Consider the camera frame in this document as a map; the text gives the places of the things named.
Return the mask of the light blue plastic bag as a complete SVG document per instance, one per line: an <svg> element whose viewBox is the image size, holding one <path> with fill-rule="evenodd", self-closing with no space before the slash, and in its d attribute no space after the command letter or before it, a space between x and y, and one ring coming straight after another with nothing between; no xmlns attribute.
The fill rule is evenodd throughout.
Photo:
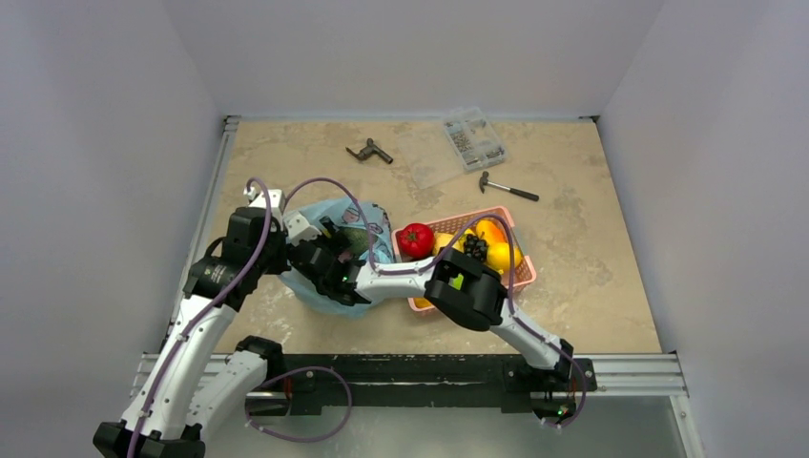
<svg viewBox="0 0 809 458"><path fill-rule="evenodd" d="M365 229L368 238L373 239L371 247L375 262L382 264L394 261L390 221L387 212L380 205L370 201L361 201L359 205L355 205L349 198L334 198L299 207L296 211L319 228L322 228L321 219L329 218L339 230L342 227ZM346 253L342 256L342 260L345 257L349 260L367 260L368 252L359 259L352 259ZM312 282L296 270L283 273L280 281L304 305L322 314L361 318L368 310L379 304L372 302L349 306L333 301L320 295Z"/></svg>

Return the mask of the red apple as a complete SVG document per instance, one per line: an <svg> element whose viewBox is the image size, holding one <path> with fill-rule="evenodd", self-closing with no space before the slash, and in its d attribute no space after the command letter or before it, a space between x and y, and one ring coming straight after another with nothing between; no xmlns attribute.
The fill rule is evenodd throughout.
<svg viewBox="0 0 809 458"><path fill-rule="evenodd" d="M408 224L396 236L401 253L414 260L428 258L432 254L434 232L422 223Z"/></svg>

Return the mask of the yellow lemon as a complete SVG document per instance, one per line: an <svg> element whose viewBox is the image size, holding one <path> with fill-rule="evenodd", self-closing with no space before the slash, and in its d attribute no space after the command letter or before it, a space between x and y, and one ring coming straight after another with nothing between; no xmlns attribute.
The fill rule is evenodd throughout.
<svg viewBox="0 0 809 458"><path fill-rule="evenodd" d="M512 248L507 241L492 243L487 248L486 265L500 274L518 267L524 256L518 247Z"/></svg>

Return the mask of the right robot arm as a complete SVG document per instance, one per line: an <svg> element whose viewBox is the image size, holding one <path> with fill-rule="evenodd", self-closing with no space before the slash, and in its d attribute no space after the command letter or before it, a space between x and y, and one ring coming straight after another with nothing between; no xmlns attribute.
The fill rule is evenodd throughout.
<svg viewBox="0 0 809 458"><path fill-rule="evenodd" d="M557 388L572 376L567 341L519 309L513 290L502 284L498 272L453 248L440 259L383 264L377 269L368 260L340 261L313 240L289 244L287 253L292 269L343 309L422 298L455 324L489 331L516 349L542 385Z"/></svg>

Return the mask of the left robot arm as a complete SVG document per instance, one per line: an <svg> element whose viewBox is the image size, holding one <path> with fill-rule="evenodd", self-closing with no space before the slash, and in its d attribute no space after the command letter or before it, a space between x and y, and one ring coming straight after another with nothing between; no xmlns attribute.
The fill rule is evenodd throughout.
<svg viewBox="0 0 809 458"><path fill-rule="evenodd" d="M100 424L105 457L201 457L206 442L257 386L281 384L280 346L250 338L214 379L199 382L216 344L265 274L285 270L286 235L277 207L239 207L227 232L190 268L176 320L156 364L120 420Z"/></svg>

